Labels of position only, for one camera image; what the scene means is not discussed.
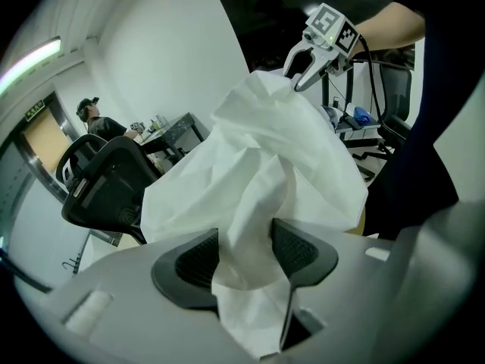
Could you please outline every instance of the exit sign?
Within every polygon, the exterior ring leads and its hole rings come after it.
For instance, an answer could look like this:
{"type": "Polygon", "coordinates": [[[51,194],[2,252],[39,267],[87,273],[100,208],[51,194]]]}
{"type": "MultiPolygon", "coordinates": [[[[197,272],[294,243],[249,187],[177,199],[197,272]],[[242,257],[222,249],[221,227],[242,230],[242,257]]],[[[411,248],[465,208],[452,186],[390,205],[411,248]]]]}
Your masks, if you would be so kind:
{"type": "Polygon", "coordinates": [[[45,108],[45,104],[42,100],[37,102],[31,109],[25,112],[25,118],[27,121],[31,121],[35,115],[45,108]]]}

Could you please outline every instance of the blue object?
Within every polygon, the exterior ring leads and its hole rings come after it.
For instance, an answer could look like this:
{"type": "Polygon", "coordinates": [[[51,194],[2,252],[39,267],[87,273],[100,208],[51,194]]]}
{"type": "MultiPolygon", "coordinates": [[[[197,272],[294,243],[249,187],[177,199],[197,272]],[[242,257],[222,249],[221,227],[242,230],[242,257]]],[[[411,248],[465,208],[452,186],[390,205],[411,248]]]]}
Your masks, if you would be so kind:
{"type": "Polygon", "coordinates": [[[371,114],[360,106],[356,106],[354,110],[354,119],[359,125],[367,125],[371,122],[371,114]]]}

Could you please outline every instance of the person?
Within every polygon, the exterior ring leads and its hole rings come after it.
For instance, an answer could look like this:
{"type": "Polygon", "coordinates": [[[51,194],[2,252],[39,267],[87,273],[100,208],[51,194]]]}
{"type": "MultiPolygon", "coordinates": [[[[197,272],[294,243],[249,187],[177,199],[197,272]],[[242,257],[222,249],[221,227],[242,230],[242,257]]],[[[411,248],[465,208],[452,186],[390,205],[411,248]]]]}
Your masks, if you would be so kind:
{"type": "MultiPolygon", "coordinates": [[[[433,144],[451,124],[483,74],[481,0],[394,0],[357,26],[370,50],[394,49],[425,37],[419,114],[404,146],[369,186],[364,235],[395,239],[458,201],[433,144]]],[[[354,54],[364,51],[359,41],[354,54]]]]}
{"type": "Polygon", "coordinates": [[[76,114],[83,123],[88,124],[88,133],[99,136],[107,142],[115,137],[126,136],[135,139],[139,135],[138,130],[128,130],[112,118],[100,117],[98,101],[98,97],[92,100],[83,99],[77,106],[76,114]]]}

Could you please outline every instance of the chair backrest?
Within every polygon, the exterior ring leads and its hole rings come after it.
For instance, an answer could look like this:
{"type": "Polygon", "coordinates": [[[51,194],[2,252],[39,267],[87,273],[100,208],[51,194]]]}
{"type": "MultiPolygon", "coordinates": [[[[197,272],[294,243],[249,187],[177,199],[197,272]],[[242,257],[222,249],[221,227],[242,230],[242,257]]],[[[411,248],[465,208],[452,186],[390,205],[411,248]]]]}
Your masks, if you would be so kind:
{"type": "Polygon", "coordinates": [[[405,121],[411,103],[411,71],[387,64],[379,64],[379,69],[386,102],[383,120],[387,123],[397,117],[405,121]]]}
{"type": "Polygon", "coordinates": [[[83,169],[82,179],[64,202],[62,217],[81,227],[130,234],[146,243],[139,227],[143,194],[160,176],[135,142],[116,137],[83,169]]]}
{"type": "Polygon", "coordinates": [[[75,140],[62,155],[55,177],[68,191],[77,186],[82,179],[83,169],[106,144],[106,140],[88,133],[75,140]]]}

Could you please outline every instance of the ceiling light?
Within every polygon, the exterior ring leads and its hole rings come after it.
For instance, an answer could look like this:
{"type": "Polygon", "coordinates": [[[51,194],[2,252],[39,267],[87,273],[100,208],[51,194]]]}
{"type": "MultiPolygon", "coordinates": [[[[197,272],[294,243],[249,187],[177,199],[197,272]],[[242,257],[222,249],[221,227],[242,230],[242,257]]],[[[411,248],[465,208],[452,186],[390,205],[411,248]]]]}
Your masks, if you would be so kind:
{"type": "Polygon", "coordinates": [[[318,7],[320,7],[320,5],[310,4],[310,5],[307,5],[306,7],[304,7],[303,11],[305,12],[306,16],[310,17],[311,14],[313,14],[318,9],[318,7]]]}
{"type": "Polygon", "coordinates": [[[61,38],[58,36],[47,43],[37,47],[25,57],[19,60],[14,66],[7,70],[7,73],[0,78],[0,96],[2,93],[23,73],[34,67],[39,62],[50,57],[61,49],[61,38]]]}

